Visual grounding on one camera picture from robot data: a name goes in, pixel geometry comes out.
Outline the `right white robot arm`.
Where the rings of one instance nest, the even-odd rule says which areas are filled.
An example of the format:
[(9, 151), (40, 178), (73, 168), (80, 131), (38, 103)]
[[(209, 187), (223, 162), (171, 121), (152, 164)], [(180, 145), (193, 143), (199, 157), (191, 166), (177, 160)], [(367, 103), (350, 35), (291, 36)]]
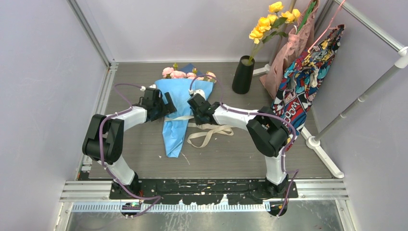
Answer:
[(187, 103), (197, 125), (228, 125), (247, 131), (257, 150), (265, 157), (268, 194), (278, 198), (285, 193), (288, 174), (284, 170), (283, 151), (290, 141), (290, 131), (271, 108), (264, 106), (257, 111), (232, 108), (220, 102), (210, 104), (198, 93)]

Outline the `cream ribbon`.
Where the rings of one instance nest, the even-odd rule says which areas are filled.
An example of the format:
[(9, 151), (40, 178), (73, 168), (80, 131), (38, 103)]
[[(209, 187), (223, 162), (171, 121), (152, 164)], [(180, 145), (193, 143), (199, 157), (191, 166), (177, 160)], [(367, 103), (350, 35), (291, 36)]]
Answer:
[[(168, 157), (177, 157), (182, 150), (184, 141), (187, 141), (194, 148), (204, 148), (214, 134), (234, 135), (233, 126), (197, 125), (189, 122), (192, 118), (193, 116), (191, 115), (184, 115), (176, 118), (166, 117), (164, 119), (162, 135)], [(187, 128), (198, 128), (201, 131), (187, 136)]]

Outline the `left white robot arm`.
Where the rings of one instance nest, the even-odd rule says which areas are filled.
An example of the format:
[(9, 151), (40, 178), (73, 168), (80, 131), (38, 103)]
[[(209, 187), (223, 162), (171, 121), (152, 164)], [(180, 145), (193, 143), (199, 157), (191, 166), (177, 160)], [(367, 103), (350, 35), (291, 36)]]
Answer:
[(138, 104), (111, 115), (92, 116), (82, 153), (99, 162), (129, 199), (140, 194), (139, 177), (126, 163), (123, 152), (124, 133), (129, 128), (155, 121), (176, 112), (170, 93), (147, 88)]

